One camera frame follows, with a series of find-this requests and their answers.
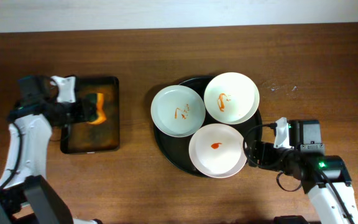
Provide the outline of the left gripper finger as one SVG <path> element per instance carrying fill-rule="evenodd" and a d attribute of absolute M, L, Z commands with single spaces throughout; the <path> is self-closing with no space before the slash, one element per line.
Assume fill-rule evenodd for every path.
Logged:
<path fill-rule="evenodd" d="M 98 94 L 89 93 L 84 97 L 84 108 L 96 109 L 97 102 L 98 102 Z"/>
<path fill-rule="evenodd" d="M 84 121 L 94 122 L 98 119 L 97 111 L 85 111 L 84 112 Z"/>

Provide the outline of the green orange sponge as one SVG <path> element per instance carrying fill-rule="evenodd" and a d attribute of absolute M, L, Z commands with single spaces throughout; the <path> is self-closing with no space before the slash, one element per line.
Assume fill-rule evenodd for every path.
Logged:
<path fill-rule="evenodd" d="M 91 125 L 99 125 L 107 120 L 106 114 L 103 110 L 104 94 L 102 94 L 102 93 L 97 93 L 97 94 L 98 94 L 98 102 L 97 102 L 95 111 L 97 111 L 97 113 L 98 113 L 98 119 L 94 122 L 88 122 Z"/>

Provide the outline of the white plate bottom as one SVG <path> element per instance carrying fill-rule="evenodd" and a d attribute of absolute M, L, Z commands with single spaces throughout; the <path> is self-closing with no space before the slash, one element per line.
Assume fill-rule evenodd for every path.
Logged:
<path fill-rule="evenodd" d="M 237 174 L 247 162 L 244 137 L 226 124 L 214 123 L 200 128 L 191 137 L 188 152 L 197 170 L 217 179 Z"/>

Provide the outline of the white plate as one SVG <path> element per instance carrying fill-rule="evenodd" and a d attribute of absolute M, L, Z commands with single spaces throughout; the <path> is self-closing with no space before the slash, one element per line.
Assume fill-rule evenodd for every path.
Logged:
<path fill-rule="evenodd" d="M 202 127 L 206 109 L 200 95 L 183 85 L 171 85 L 153 98 L 150 114 L 154 125 L 164 134 L 183 138 Z"/>
<path fill-rule="evenodd" d="M 256 113 L 260 95 L 256 84 L 246 75 L 236 72 L 214 77 L 204 90 L 204 105 L 216 121 L 241 124 Z"/>
<path fill-rule="evenodd" d="M 191 137 L 188 152 L 197 170 L 217 179 L 237 174 L 247 162 L 244 137 L 226 124 L 214 123 L 200 128 Z"/>

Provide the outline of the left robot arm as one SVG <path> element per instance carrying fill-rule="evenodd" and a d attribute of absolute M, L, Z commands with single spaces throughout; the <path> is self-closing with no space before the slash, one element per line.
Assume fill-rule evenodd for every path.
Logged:
<path fill-rule="evenodd" d="M 46 178 L 47 148 L 55 126 L 105 121 L 104 95 L 76 97 L 76 77 L 28 76 L 7 117 L 10 145 L 0 178 L 0 223 L 81 223 Z"/>

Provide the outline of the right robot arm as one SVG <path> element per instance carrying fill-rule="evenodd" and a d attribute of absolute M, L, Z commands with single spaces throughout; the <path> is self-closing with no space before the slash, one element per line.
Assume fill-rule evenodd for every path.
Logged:
<path fill-rule="evenodd" d="M 352 179 L 341 157 L 325 154 L 319 121 L 282 117 L 267 126 L 273 143 L 242 143 L 249 165 L 299 180 L 296 189 L 308 196 L 321 223 L 358 223 Z"/>

